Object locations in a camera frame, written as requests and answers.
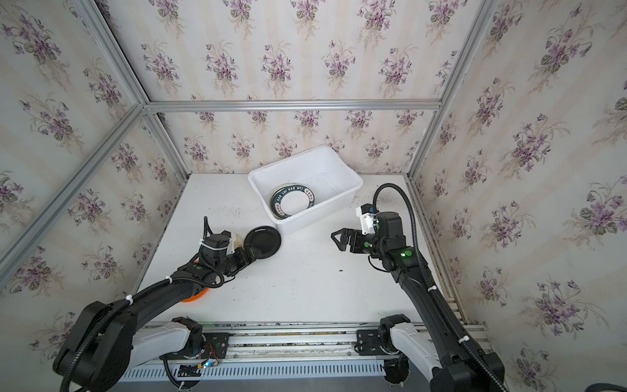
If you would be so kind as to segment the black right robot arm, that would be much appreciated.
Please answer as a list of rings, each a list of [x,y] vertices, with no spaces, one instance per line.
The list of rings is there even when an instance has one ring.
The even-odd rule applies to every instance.
[[[397,212],[382,212],[378,198],[395,190],[405,203],[411,238],[403,232]],[[398,362],[413,364],[432,391],[505,391],[505,366],[496,353],[486,352],[470,336],[438,288],[431,269],[418,248],[416,216],[406,192],[396,184],[377,188],[372,202],[357,210],[360,229],[340,229],[331,239],[341,252],[365,254],[381,263],[418,311],[429,333],[423,338],[405,315],[383,318],[377,334],[380,348]]]

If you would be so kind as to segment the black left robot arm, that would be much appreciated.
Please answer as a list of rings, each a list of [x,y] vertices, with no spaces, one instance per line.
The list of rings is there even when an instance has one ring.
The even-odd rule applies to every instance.
[[[174,305],[223,287],[263,256],[250,244],[236,247],[230,232],[215,234],[205,223],[198,251],[172,274],[124,299],[82,310],[53,363],[60,390],[75,384],[81,391],[106,391],[127,369],[156,357],[199,356],[206,340],[198,322],[182,316],[154,332],[145,325]]]

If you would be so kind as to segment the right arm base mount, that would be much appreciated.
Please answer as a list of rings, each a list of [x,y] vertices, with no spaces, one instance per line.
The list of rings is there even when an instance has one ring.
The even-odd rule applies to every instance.
[[[405,315],[392,315],[382,318],[377,329],[361,329],[356,333],[354,351],[359,356],[388,355],[383,364],[384,379],[391,385],[402,385],[410,375],[410,361],[392,342],[392,328],[401,323],[409,323]]]

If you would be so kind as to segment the green Hao Wei plate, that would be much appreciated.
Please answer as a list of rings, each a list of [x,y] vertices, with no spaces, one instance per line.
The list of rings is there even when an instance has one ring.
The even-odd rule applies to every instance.
[[[295,216],[315,205],[314,192],[301,184],[285,184],[272,193],[269,208],[279,220]]]

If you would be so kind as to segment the black glossy plate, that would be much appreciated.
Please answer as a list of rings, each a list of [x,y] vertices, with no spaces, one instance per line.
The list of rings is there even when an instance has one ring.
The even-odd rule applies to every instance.
[[[244,239],[244,244],[251,248],[257,260],[274,256],[282,245],[279,231],[268,225],[258,226],[251,230]]]

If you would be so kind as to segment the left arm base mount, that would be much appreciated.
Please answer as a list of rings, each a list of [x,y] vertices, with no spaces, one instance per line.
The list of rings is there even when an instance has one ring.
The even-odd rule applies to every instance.
[[[162,361],[166,377],[178,391],[191,391],[200,380],[202,370],[217,366],[226,357],[230,335],[228,333],[205,333],[200,323],[188,317],[174,318],[169,327],[184,328],[189,334],[181,349],[163,354]],[[198,360],[196,365],[180,365],[175,371],[170,366],[171,359]]]

